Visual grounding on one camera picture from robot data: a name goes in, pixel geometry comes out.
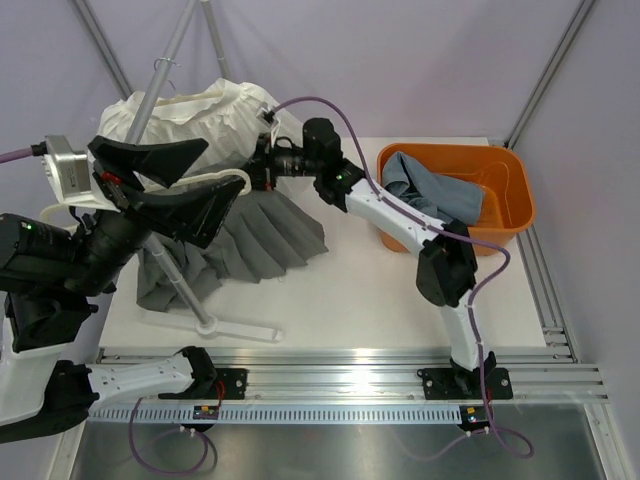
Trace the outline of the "blue denim skirt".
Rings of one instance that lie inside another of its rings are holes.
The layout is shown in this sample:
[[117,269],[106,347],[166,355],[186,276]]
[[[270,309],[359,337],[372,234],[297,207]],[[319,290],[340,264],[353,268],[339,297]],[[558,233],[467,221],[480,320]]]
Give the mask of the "blue denim skirt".
[[480,219],[485,193],[481,187],[429,171],[417,159],[395,152],[385,163],[380,184],[412,208],[445,222],[474,226]]

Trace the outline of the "grey pleated skirt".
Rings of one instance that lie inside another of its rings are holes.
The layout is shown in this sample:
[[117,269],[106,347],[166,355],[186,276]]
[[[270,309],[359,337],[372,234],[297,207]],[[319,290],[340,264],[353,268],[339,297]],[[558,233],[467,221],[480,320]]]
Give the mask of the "grey pleated skirt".
[[[241,168],[248,162],[237,152],[222,155],[205,152],[186,176]],[[206,249],[161,235],[158,238],[201,302],[226,280],[257,284],[282,277],[328,252],[321,223],[294,202],[310,186],[310,179],[284,179],[278,180],[273,192],[252,188],[236,199]],[[144,249],[138,258],[137,304],[158,312],[186,308],[153,255]]]

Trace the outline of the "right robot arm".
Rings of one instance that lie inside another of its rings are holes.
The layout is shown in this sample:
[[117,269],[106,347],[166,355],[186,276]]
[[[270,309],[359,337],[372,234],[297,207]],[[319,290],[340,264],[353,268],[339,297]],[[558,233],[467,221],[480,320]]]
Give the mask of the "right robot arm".
[[310,177],[326,204],[369,221],[398,241],[418,261],[419,293],[443,318],[456,389],[476,396],[488,386],[495,357],[475,317],[478,265],[464,224],[445,223],[386,193],[365,167],[344,156],[341,139],[326,118],[304,123],[300,145],[274,132],[260,134],[248,173],[258,190],[272,190],[284,177]]

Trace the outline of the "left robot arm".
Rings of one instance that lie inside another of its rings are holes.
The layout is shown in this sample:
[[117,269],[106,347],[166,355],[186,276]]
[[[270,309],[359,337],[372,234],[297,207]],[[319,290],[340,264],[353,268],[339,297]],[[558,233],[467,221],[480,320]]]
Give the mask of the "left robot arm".
[[82,324],[152,234],[207,247],[245,187],[237,174],[189,188],[181,178],[206,150],[202,139],[132,145],[95,137],[84,152],[50,137],[36,152],[60,202],[82,207],[74,231],[1,217],[1,439],[52,436],[127,398],[208,396],[215,367],[201,347],[166,362],[108,372],[63,358]]

